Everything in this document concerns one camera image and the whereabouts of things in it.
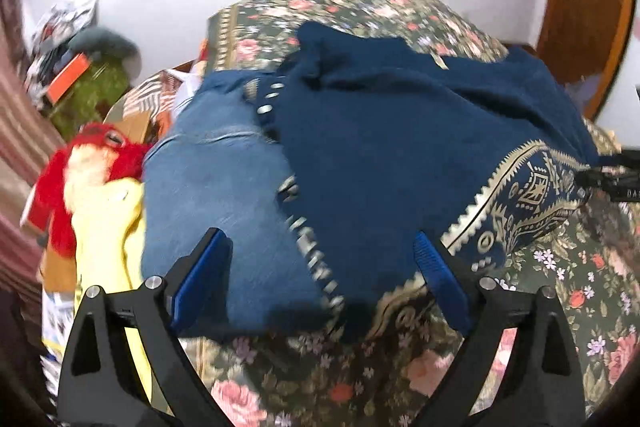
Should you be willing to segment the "green covered cabinet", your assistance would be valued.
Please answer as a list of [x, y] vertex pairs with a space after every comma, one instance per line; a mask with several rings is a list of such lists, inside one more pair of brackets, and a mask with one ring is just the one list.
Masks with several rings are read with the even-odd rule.
[[51, 108], [48, 119], [68, 142], [84, 124], [101, 122], [128, 89], [129, 77], [122, 62], [104, 58], [89, 65]]

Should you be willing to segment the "yellow garment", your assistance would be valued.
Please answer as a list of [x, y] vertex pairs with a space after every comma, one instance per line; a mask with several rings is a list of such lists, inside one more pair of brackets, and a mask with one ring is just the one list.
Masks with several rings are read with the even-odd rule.
[[74, 307], [91, 286], [107, 294], [138, 288], [146, 229], [143, 184], [124, 178], [90, 187], [72, 216], [76, 237]]

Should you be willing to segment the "wooden door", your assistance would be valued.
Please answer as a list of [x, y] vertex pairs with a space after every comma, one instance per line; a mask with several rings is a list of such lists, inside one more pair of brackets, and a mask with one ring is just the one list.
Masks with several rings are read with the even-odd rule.
[[588, 88], [582, 115], [600, 112], [626, 49], [634, 0], [547, 0], [536, 46], [558, 83]]

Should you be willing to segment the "grey plush pillow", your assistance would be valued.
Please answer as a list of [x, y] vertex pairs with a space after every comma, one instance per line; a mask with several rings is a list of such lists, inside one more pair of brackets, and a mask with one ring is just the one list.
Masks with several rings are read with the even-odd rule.
[[102, 54], [123, 60], [138, 53], [138, 47], [116, 32], [99, 26], [89, 26], [70, 38], [67, 47], [74, 53]]

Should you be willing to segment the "folded blue jeans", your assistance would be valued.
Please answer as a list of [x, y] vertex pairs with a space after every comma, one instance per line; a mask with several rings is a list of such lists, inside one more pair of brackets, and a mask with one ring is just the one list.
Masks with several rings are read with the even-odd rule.
[[143, 161], [144, 277], [166, 274], [210, 228], [232, 243], [222, 272], [205, 284], [209, 297], [189, 336], [298, 334], [330, 321], [279, 206], [292, 170], [245, 96], [245, 85], [262, 75], [208, 75]]

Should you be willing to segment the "striped brown curtain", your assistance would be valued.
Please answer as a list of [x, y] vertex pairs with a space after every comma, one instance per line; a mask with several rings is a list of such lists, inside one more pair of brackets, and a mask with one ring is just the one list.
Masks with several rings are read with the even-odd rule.
[[21, 297], [23, 317], [38, 332], [42, 249], [20, 219], [32, 186], [62, 140], [24, 90], [27, 62], [22, 2], [1, 0], [1, 287]]

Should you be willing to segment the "navy patterned hooded garment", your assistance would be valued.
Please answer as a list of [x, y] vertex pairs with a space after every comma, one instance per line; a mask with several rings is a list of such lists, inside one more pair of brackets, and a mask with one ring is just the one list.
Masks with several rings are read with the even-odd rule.
[[297, 41], [245, 96], [292, 170], [279, 204], [345, 340], [381, 334], [423, 286], [419, 232], [483, 273], [582, 203], [597, 147], [529, 53], [436, 61], [313, 22]]

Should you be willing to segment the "orange box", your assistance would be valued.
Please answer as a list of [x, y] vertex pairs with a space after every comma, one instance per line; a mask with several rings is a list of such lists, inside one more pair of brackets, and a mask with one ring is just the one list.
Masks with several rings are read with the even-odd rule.
[[85, 54], [79, 53], [74, 56], [49, 84], [46, 93], [49, 102], [52, 105], [58, 103], [78, 78], [87, 72], [90, 65], [91, 62]]

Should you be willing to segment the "floral bedspread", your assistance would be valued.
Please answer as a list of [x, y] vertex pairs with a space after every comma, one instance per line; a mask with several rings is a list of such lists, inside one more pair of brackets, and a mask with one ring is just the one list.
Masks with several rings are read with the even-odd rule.
[[145, 163], [178, 246], [233, 244], [201, 377], [238, 426], [405, 426], [456, 351], [421, 227], [506, 291], [559, 293], [587, 409], [639, 349], [639, 282], [578, 220], [612, 144], [538, 58], [438, 0], [245, 0], [208, 22], [202, 87]]

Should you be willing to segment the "red plush toy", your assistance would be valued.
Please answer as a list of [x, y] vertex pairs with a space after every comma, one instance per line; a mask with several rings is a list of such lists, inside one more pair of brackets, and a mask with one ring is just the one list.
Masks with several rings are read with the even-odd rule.
[[49, 218], [49, 243], [63, 258], [76, 253], [72, 217], [90, 188], [119, 179], [142, 179], [149, 143], [131, 141], [111, 124], [89, 122], [57, 150], [41, 171], [34, 203]]

